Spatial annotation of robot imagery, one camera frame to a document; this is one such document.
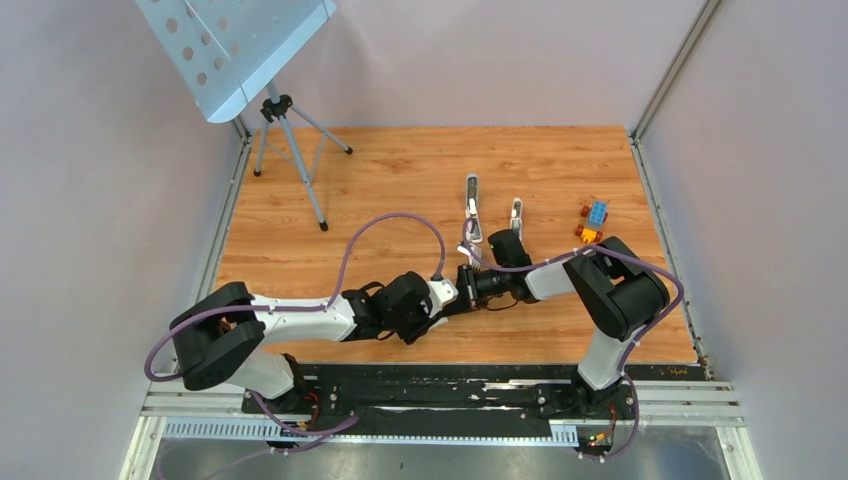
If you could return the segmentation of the light blue white stapler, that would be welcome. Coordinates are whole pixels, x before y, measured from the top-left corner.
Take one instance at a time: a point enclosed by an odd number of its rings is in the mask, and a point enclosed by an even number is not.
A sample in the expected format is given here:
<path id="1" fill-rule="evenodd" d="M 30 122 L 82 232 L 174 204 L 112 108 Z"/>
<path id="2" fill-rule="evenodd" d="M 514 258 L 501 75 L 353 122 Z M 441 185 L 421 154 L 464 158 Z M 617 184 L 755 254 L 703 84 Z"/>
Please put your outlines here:
<path id="1" fill-rule="evenodd" d="M 465 215 L 468 223 L 468 238 L 471 243 L 479 244 L 483 241 L 482 227 L 478 212 L 479 203 L 479 177 L 475 173 L 467 175 Z"/>

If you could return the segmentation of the white stapler tray piece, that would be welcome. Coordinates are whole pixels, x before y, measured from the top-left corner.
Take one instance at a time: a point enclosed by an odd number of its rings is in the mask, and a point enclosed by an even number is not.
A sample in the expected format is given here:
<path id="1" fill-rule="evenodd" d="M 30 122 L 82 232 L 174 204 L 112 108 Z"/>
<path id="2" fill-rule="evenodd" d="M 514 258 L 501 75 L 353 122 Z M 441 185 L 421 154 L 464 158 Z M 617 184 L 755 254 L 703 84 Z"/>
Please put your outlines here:
<path id="1" fill-rule="evenodd" d="M 515 197 L 512 201 L 511 215 L 509 221 L 510 230 L 517 235 L 519 240 L 523 239 L 523 200 Z"/>

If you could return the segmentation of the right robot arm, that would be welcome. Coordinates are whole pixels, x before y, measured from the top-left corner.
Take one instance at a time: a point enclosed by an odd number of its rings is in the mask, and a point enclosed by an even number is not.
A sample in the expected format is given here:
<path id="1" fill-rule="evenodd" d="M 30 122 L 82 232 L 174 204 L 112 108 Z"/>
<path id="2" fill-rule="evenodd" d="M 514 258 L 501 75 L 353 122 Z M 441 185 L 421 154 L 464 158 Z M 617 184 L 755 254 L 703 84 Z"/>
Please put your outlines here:
<path id="1" fill-rule="evenodd" d="M 572 376 L 571 403 L 584 417 L 596 417 L 611 403 L 635 341 L 671 306 L 670 293 L 651 265 L 617 237 L 587 245 L 568 258 L 534 264 L 519 235 L 501 230 L 488 237 L 493 269 L 458 269 L 455 301 L 447 316 L 486 308 L 508 293 L 518 302 L 538 303 L 575 294 L 594 323 L 589 348 Z"/>

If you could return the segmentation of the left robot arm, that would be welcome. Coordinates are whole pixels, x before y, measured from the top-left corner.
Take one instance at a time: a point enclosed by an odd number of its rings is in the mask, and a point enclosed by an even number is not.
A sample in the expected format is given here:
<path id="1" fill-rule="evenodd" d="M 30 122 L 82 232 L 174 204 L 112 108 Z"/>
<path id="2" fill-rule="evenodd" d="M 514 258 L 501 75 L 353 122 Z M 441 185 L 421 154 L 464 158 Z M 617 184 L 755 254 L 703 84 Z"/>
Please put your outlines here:
<path id="1" fill-rule="evenodd" d="M 259 393 L 283 413 L 298 411 L 306 386 L 292 356 L 263 345 L 301 340 L 350 342 L 393 333 L 414 343 L 442 320 L 459 297 L 449 280 L 407 272 L 321 299 L 280 299 L 230 282 L 170 324 L 183 386 L 202 391 L 228 383 Z"/>

